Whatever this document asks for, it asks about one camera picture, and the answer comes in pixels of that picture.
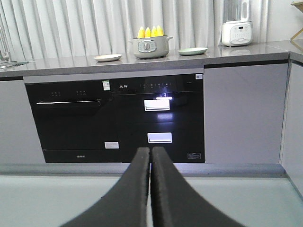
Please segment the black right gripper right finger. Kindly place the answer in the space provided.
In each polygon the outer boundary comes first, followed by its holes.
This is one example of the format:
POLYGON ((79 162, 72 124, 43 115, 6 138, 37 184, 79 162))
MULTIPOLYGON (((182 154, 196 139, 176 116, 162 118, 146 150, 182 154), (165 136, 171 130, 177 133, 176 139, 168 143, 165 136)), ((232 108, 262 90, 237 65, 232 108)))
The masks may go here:
POLYGON ((165 148, 153 147, 151 160, 151 207, 155 227, 242 226, 190 186, 165 148))

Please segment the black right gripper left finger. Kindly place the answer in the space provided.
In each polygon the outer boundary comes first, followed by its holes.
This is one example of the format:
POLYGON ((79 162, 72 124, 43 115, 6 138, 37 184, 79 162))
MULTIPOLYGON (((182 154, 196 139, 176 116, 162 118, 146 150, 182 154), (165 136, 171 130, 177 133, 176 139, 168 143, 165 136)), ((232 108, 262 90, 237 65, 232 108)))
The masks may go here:
POLYGON ((150 149, 140 147, 117 183, 95 204, 63 227, 145 227, 150 149))

